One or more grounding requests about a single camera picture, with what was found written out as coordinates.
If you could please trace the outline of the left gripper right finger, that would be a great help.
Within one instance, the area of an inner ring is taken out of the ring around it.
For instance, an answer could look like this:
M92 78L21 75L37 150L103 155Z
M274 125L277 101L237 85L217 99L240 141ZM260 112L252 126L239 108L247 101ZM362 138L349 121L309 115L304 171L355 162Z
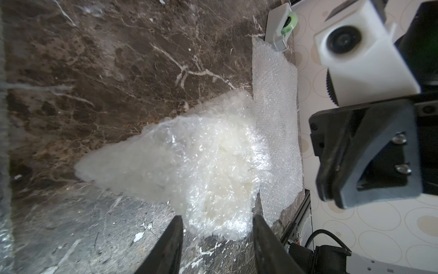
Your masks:
M253 217L253 243L258 274L304 274L261 215Z

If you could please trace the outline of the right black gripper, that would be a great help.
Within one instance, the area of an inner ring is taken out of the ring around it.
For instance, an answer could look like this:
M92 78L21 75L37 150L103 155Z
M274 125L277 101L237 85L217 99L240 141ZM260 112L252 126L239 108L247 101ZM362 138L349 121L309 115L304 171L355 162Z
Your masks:
M438 194L437 1L420 4L397 46L420 85L416 114L401 99L320 111L309 120L322 201L348 209Z

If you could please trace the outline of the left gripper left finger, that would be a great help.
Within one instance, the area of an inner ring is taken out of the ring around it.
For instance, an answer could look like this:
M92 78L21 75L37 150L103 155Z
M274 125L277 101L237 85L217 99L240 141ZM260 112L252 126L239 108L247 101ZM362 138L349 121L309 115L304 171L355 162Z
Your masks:
M175 216L134 274L178 274L184 240L181 215Z

